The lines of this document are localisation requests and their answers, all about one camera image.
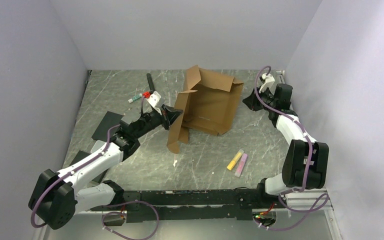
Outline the brown cardboard box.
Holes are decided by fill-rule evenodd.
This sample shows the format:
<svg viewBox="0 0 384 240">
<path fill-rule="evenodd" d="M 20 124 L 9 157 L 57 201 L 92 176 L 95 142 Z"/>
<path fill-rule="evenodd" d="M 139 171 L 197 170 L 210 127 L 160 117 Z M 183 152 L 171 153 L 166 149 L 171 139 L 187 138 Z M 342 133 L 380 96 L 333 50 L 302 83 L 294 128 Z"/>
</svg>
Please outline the brown cardboard box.
<svg viewBox="0 0 384 240">
<path fill-rule="evenodd" d="M 243 81 L 213 70 L 192 66 L 186 70 L 183 91 L 175 101 L 175 109 L 183 113 L 170 126 L 167 148 L 180 152 L 179 143 L 187 144 L 189 130 L 218 136 L 233 124 L 243 91 Z"/>
</svg>

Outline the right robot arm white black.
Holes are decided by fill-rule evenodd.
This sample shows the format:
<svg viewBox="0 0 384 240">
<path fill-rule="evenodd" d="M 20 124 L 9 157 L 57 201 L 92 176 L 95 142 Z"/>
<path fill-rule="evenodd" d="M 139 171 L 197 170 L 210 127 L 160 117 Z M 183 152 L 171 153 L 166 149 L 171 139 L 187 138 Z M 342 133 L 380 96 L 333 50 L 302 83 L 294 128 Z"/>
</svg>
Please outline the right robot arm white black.
<svg viewBox="0 0 384 240">
<path fill-rule="evenodd" d="M 269 89 L 254 89 L 273 126 L 289 145 L 281 173 L 265 179 L 264 189 L 255 194 L 256 203 L 262 208 L 269 207 L 275 195 L 321 189 L 326 182 L 329 146 L 313 138 L 291 109 L 292 90 L 291 85 L 283 83 L 277 85 L 274 94 Z"/>
</svg>

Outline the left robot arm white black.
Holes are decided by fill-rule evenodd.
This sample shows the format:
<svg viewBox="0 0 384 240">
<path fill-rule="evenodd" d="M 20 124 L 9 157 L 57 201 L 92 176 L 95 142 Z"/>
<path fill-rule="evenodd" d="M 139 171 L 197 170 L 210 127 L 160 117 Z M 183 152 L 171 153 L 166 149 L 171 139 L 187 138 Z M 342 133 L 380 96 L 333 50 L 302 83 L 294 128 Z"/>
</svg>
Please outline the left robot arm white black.
<svg viewBox="0 0 384 240">
<path fill-rule="evenodd" d="M 107 130 L 97 128 L 102 146 L 71 166 L 58 171 L 47 169 L 39 175 L 28 202 L 32 211 L 30 224 L 36 229 L 49 226 L 57 230 L 90 208 L 119 209 L 124 203 L 124 190 L 117 183 L 107 180 L 89 188 L 87 184 L 133 155 L 142 136 L 158 127 L 170 130 L 182 114 L 183 110 L 164 104 L 142 112 L 135 121 L 119 119 Z"/>
</svg>

